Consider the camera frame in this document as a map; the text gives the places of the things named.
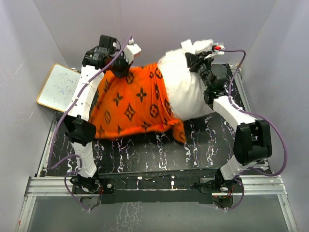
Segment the white pillow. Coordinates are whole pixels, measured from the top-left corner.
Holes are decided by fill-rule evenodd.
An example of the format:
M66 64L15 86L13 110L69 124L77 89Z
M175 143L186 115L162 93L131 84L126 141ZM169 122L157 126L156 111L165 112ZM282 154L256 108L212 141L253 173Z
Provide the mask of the white pillow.
M185 53L196 55L198 52L210 51L213 43L212 39L194 43L191 40L183 41L181 48L167 51L157 63L163 75L172 112L182 121L212 113L204 101L206 87L198 73L189 71Z

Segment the orange patterned plush pillowcase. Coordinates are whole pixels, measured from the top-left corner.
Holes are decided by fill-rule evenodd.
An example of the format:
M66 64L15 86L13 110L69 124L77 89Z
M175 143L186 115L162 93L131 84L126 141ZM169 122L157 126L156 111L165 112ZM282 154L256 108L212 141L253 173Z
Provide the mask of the orange patterned plush pillowcase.
M186 143L184 123L172 112L156 63L132 67L123 78L106 71L89 122L96 126L96 139L171 130L176 141Z

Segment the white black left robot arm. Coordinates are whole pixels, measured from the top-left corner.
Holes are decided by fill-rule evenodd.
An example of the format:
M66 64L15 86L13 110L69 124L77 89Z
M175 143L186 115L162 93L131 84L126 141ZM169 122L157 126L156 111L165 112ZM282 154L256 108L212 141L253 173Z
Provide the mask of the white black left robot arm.
M97 88L108 69L123 75L139 52L140 48L134 44L132 37L120 45L116 38L101 35L98 45L84 55L80 78L63 119L78 165L76 176L70 182L83 191L95 193L100 188L92 151L96 126L89 121Z

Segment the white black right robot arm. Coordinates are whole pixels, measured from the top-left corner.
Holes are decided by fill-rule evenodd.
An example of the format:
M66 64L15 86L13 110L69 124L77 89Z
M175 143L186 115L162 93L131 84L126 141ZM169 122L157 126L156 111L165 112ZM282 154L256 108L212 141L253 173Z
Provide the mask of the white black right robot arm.
M194 188L204 190L231 190L240 180L239 176L257 162L272 155L270 125L265 120L258 120L241 109L225 90L227 69L222 64L213 64L210 52L198 55L185 53L187 67L197 73L206 87L205 103L222 116L235 131L233 156L216 171L214 179L200 179Z

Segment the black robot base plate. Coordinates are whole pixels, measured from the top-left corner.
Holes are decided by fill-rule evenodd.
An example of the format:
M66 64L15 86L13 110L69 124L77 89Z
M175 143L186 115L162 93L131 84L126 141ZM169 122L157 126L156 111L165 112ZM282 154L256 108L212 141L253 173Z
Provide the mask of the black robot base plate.
M215 195L219 195L217 202L220 207L230 207L233 204L233 193L242 192L242 179L231 190L204 190L200 192L194 188L194 183L200 179L205 181L214 179L215 169L189 169L162 172L142 172L124 174L96 174L100 188L95 193L83 191L73 183L73 193L98 195L100 204L114 203L171 203L196 202L212 204Z

